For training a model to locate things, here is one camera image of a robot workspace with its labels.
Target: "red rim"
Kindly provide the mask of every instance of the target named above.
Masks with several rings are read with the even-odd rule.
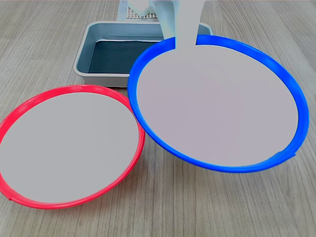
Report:
[[[28,110],[33,108],[34,106],[51,99],[53,97],[59,96],[59,95],[64,95],[64,94],[70,94],[70,93],[77,93],[77,92],[88,92],[88,93],[95,93],[95,94],[101,94],[101,95],[106,95],[109,96],[122,104],[124,104],[132,114],[133,110],[129,104],[129,100],[127,97],[124,95],[106,88],[106,87],[101,87],[101,86],[96,86],[96,85],[70,85],[70,86],[64,86],[64,87],[59,87],[56,89],[52,89],[49,91],[46,91],[42,94],[39,94],[23,104],[21,104],[19,107],[17,107],[13,112],[11,112],[4,120],[2,123],[0,123],[0,144],[7,133],[7,131],[10,129],[10,127]],[[0,192],[6,196],[9,200],[14,201],[18,204],[28,206],[28,207],[33,207],[33,208],[38,208],[38,209],[60,209],[60,208],[67,208],[67,207],[73,207],[77,205],[84,204],[88,201],[91,201],[104,193],[108,192],[112,188],[114,188],[116,185],[118,185],[123,179],[130,173],[130,171],[133,169],[135,164],[140,158],[140,155],[142,153],[143,147],[145,145],[145,131],[141,127],[141,125],[138,123],[137,119],[135,119],[137,122],[138,126],[138,132],[139,132],[139,140],[138,140],[138,145],[137,145],[137,150],[135,152],[135,155],[129,164],[129,166],[125,169],[125,171],[110,185],[105,187],[104,189],[98,191],[97,193],[90,195],[88,197],[84,197],[75,201],[70,201],[70,202],[62,202],[62,203],[45,203],[45,202],[38,202],[34,201],[31,199],[28,199],[26,197],[23,197],[16,191],[14,191],[3,179],[1,173],[0,173]]]

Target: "white plastic part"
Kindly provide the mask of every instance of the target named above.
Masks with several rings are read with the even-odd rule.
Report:
[[[205,0],[128,0],[128,6],[141,17],[155,13],[164,39],[177,36],[177,46],[183,40],[183,44],[187,46],[196,43],[204,2]]]
[[[164,39],[175,37],[174,6],[170,0],[154,0],[154,11],[160,22]]]
[[[128,7],[140,17],[144,17],[149,14],[148,0],[128,0]]]
[[[174,0],[176,48],[195,46],[205,0]]]

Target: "wooden table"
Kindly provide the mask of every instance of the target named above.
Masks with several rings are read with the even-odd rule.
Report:
[[[85,27],[116,20],[118,7],[119,1],[0,1],[0,120],[41,92],[82,83],[73,63]],[[0,195],[0,236],[314,237],[315,16],[316,1],[208,1],[201,18],[215,35],[258,48],[296,78],[311,117],[297,156],[259,173],[218,173],[146,137],[129,176],[82,206],[36,210]]]

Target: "round plate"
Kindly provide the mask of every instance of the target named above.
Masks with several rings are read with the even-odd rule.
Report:
[[[199,35],[182,55],[174,49],[175,38],[148,48],[128,82],[134,114],[159,145],[222,172],[260,171],[295,155],[308,132],[308,106],[279,63],[217,36]]]
[[[0,124],[0,191],[34,208],[83,204],[120,183],[144,143],[120,93],[94,85],[53,89]]]

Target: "dark tray bottom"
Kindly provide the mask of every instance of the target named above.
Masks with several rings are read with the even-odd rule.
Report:
[[[95,44],[89,73],[129,74],[136,59],[156,42],[99,41]]]

